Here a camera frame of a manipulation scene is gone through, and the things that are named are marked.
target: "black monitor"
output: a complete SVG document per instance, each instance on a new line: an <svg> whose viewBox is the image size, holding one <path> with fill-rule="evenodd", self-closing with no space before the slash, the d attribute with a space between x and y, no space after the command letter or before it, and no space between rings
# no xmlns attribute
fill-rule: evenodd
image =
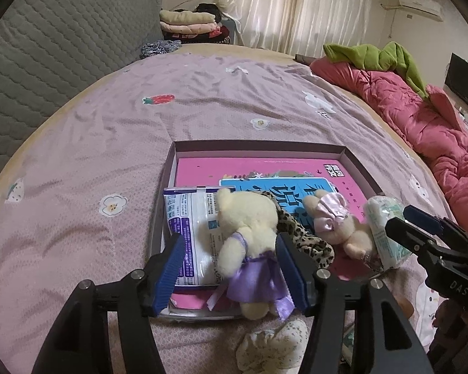
<svg viewBox="0 0 468 374"><path fill-rule="evenodd" d="M454 53L451 56L445 83L468 104L468 62Z"/></svg>

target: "plush toy with pink bow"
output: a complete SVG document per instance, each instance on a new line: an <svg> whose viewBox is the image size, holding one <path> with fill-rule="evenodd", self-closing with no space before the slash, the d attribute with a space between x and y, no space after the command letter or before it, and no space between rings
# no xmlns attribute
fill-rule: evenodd
<svg viewBox="0 0 468 374"><path fill-rule="evenodd" d="M369 225L359 222L339 192L317 190L303 198L303 205L314 218L315 234L331 245L342 243L352 259L364 259L376 250Z"/></svg>

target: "white wipes package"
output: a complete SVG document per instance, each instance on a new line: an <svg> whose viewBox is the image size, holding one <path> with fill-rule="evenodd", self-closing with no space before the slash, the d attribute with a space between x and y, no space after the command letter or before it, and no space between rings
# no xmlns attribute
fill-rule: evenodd
<svg viewBox="0 0 468 374"><path fill-rule="evenodd" d="M383 270L398 268L411 255L404 246L393 241L385 232L385 225L394 217L404 220L404 206L395 198L377 195L364 205L364 213L373 233L374 242L380 256Z"/></svg>
<svg viewBox="0 0 468 374"><path fill-rule="evenodd" d="M217 268L224 237L218 226L216 192L221 187L165 188L165 212L170 232L180 233L186 255L177 286L217 286Z"/></svg>

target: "teddy bear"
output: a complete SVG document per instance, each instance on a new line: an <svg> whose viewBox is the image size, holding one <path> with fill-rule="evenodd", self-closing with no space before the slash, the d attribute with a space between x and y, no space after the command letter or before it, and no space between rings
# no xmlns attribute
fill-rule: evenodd
<svg viewBox="0 0 468 374"><path fill-rule="evenodd" d="M241 306L248 319L269 311L285 319L294 305L275 258L275 204L252 191L217 192L218 224L224 237L217 267L228 280L226 296Z"/></svg>
<svg viewBox="0 0 468 374"><path fill-rule="evenodd" d="M331 245L342 243L352 259L362 260L376 250L369 225L360 223L348 210L347 200L339 192L317 190L303 197L303 206L314 218L316 235Z"/></svg>

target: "white curtain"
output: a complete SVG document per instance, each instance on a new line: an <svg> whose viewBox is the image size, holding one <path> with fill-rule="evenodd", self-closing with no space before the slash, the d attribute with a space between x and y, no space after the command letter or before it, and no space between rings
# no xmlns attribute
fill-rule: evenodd
<svg viewBox="0 0 468 374"><path fill-rule="evenodd" d="M320 57L322 45L357 45L367 29L372 0L219 0L241 44Z"/></svg>

